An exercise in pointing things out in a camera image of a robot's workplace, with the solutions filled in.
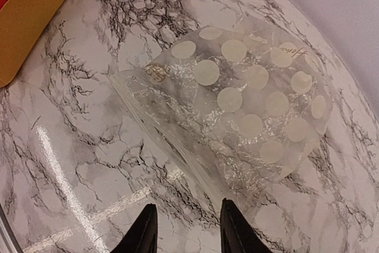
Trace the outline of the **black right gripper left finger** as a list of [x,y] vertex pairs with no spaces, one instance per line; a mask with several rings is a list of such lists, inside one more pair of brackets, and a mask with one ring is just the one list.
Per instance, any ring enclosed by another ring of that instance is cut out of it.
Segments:
[[147,204],[111,253],[157,253],[158,213]]

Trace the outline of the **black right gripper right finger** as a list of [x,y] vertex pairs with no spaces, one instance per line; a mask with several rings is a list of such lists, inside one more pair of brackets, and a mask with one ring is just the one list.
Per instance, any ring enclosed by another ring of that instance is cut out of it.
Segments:
[[222,253],[271,253],[237,205],[226,198],[220,213],[220,235]]

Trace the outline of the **clear polka dot zip bag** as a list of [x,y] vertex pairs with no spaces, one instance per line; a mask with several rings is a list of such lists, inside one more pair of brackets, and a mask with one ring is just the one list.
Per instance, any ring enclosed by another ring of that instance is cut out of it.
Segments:
[[205,26],[111,82],[157,145],[212,202],[250,207],[319,146],[332,88],[311,48],[245,16]]

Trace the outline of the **yellow plastic basket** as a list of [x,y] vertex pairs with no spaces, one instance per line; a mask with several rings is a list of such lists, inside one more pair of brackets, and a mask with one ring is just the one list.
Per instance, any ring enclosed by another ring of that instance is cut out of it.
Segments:
[[65,0],[7,0],[1,8],[1,87],[16,76]]

